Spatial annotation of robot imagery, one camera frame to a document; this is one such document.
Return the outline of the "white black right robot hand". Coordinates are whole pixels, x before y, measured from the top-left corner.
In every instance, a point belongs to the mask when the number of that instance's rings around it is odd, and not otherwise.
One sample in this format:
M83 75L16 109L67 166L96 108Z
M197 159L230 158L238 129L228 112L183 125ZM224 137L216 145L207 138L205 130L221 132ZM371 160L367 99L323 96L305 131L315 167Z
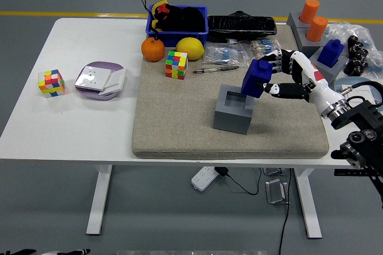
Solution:
M266 93L276 98L304 99L316 106L321 117L334 119L350 110L345 97L329 87L327 80L300 51L277 49L262 57L272 64L272 72L292 76L293 83L259 84Z

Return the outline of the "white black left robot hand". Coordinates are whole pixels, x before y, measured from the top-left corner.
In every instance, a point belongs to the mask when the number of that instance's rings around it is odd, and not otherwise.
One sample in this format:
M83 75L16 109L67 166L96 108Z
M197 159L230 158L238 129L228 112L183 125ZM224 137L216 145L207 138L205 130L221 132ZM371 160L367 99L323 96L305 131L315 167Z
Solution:
M60 251L49 251L44 253L44 255L53 254L53 255L85 255L89 254L90 249L80 249L80 250L74 250L69 252L60 252ZM31 248L25 248L22 250L19 250L17 252L11 253L10 250L7 250L4 253L1 253L1 255L30 255L30 254L37 254L37 251L35 249Z

